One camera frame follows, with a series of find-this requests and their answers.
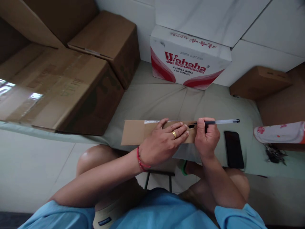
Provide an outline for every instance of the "gold ring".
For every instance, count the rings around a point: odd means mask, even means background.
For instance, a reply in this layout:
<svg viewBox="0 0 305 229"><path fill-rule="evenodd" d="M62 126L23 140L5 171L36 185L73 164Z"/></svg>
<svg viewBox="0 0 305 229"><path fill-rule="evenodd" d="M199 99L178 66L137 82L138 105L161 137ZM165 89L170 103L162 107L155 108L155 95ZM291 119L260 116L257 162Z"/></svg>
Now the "gold ring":
<svg viewBox="0 0 305 229"><path fill-rule="evenodd" d="M175 138L177 137L177 134L173 131L172 134L175 136Z"/></svg>

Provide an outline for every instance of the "black phone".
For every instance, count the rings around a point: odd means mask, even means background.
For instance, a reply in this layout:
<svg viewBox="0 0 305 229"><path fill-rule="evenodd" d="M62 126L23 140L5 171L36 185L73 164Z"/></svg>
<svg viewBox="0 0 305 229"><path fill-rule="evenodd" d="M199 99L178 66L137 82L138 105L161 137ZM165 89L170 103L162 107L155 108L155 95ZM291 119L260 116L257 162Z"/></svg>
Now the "black phone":
<svg viewBox="0 0 305 229"><path fill-rule="evenodd" d="M244 159L242 157L241 142L237 132L225 131L228 166L235 169L243 169Z"/></svg>

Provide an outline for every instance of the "shirt sleeve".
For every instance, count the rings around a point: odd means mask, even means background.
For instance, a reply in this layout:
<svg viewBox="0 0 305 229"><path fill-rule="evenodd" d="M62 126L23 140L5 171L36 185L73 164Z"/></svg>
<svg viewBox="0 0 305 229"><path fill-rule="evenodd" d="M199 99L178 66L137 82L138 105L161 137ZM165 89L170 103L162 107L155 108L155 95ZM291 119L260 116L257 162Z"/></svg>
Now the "shirt sleeve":
<svg viewBox="0 0 305 229"><path fill-rule="evenodd" d="M92 229L94 216L94 208L66 207L53 200L39 208L19 229Z"/></svg>
<svg viewBox="0 0 305 229"><path fill-rule="evenodd" d="M215 216L221 229L267 229L260 215L249 204L246 204L243 209L217 206L215 208Z"/></svg>

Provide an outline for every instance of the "pen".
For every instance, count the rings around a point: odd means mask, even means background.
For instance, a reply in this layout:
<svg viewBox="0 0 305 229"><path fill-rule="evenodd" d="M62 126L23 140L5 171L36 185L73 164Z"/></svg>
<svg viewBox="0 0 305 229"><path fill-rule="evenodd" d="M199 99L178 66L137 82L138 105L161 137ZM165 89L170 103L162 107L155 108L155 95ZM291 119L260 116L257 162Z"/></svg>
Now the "pen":
<svg viewBox="0 0 305 229"><path fill-rule="evenodd" d="M226 120L216 120L216 121L204 121L206 125L210 124L229 124L229 123L239 123L239 119L226 119Z"/></svg>

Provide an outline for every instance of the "knee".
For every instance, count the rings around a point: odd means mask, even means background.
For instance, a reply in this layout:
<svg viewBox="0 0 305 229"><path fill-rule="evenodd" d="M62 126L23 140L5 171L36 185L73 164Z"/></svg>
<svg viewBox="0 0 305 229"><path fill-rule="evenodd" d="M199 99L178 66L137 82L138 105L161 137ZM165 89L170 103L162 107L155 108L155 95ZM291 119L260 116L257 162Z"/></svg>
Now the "knee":
<svg viewBox="0 0 305 229"><path fill-rule="evenodd" d="M116 158L117 156L111 147L106 145L93 146L80 156L76 176Z"/></svg>
<svg viewBox="0 0 305 229"><path fill-rule="evenodd" d="M250 184L248 178L245 173L240 171L239 169L225 169L228 176L237 186L240 193L243 195L246 201L248 201L249 193L250 193Z"/></svg>

